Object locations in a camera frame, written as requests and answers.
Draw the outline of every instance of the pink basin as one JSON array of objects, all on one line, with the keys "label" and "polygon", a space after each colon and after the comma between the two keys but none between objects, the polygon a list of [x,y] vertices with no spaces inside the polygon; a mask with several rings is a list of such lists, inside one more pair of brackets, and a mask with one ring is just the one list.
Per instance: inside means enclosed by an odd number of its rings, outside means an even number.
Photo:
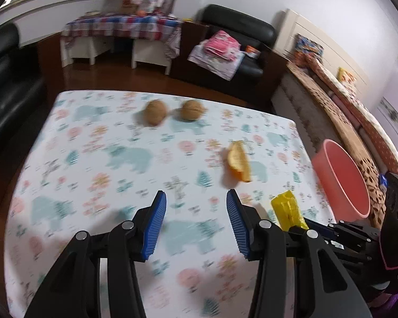
[{"label": "pink basin", "polygon": [[364,179],[348,153],[326,139],[312,159],[336,221],[353,222],[370,213],[370,198]]}]

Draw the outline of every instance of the folded pink clothing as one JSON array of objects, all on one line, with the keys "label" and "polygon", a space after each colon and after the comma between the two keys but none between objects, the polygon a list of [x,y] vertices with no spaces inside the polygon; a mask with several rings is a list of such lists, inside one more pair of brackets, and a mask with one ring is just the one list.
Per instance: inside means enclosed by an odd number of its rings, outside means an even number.
[{"label": "folded pink clothing", "polygon": [[205,43],[203,50],[209,55],[234,61],[240,50],[240,44],[228,33],[220,30]]}]

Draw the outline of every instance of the wooden floor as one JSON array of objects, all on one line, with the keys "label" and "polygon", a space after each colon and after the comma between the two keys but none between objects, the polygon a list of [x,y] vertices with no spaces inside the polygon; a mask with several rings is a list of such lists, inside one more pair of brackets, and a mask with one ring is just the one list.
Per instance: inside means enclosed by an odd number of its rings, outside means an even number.
[{"label": "wooden floor", "polygon": [[[217,91],[205,89],[183,81],[172,79],[164,74],[164,67],[138,63],[131,69],[131,59],[127,54],[104,54],[97,57],[96,64],[90,66],[88,61],[77,60],[64,68],[66,90],[118,90],[173,94],[218,101],[246,107],[243,100],[228,96]],[[3,241],[7,212],[12,194],[19,176],[17,173],[7,189],[0,206],[0,301],[6,305],[6,294],[3,276]]]}]

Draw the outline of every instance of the white tablecloth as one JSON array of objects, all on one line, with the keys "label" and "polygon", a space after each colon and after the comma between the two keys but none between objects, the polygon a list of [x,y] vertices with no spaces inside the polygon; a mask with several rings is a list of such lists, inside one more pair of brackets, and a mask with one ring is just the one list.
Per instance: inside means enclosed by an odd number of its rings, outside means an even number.
[{"label": "white tablecloth", "polygon": [[[202,100],[197,122],[167,117],[143,127],[141,111],[161,99],[171,113],[187,98],[122,91],[67,91],[55,106],[19,177],[6,227],[5,281],[11,314],[22,318],[50,267],[79,230],[110,231],[149,206],[158,190],[168,205],[155,253],[137,264],[146,315],[246,317],[257,262],[239,253],[227,215],[227,190],[268,212],[290,189],[302,213],[334,221],[295,124],[259,111]],[[243,140],[253,181],[237,183],[223,162]],[[106,261],[102,317],[109,317]]]}]

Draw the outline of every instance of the crumpled yellow wrapper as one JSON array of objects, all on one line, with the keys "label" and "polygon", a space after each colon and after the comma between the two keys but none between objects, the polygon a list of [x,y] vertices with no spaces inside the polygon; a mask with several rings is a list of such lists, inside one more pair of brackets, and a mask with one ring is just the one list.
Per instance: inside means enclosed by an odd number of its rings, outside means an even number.
[{"label": "crumpled yellow wrapper", "polygon": [[271,205],[282,230],[289,231],[289,228],[293,226],[309,229],[292,191],[288,190],[274,197],[271,200]]}]

